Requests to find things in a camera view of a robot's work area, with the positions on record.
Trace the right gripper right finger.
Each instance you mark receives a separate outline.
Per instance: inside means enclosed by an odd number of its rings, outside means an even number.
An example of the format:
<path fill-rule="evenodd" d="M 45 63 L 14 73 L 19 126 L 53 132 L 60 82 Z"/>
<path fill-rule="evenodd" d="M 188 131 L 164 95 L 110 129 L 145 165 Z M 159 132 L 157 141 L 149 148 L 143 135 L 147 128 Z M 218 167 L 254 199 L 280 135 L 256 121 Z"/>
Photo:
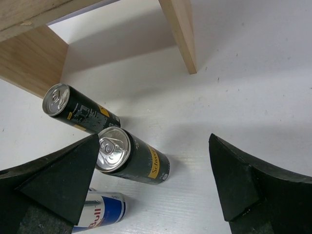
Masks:
<path fill-rule="evenodd" d="M 312 178 L 256 158 L 215 134 L 209 154 L 233 234 L 310 234 Z"/>

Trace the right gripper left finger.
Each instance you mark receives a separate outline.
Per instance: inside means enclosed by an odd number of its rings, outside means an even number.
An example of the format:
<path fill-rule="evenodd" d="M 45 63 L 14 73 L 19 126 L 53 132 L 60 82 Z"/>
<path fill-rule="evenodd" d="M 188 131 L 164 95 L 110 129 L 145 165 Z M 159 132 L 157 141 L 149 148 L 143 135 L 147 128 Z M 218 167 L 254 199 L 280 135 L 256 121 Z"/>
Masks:
<path fill-rule="evenodd" d="M 2 234 L 70 234 L 79 222 L 98 158 L 99 137 L 0 172 Z"/>

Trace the black can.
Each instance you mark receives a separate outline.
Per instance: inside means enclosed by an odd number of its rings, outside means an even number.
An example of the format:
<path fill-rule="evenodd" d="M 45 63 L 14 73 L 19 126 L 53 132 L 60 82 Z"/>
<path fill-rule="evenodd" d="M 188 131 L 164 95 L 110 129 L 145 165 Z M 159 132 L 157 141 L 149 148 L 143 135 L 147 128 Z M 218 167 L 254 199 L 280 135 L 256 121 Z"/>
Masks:
<path fill-rule="evenodd" d="M 63 83 L 47 91 L 42 109 L 48 116 L 90 134 L 97 134 L 111 126 L 121 126 L 115 114 Z"/>
<path fill-rule="evenodd" d="M 108 127 L 98 137 L 96 169 L 101 173 L 151 185 L 168 179 L 168 157 L 130 132 Z"/>

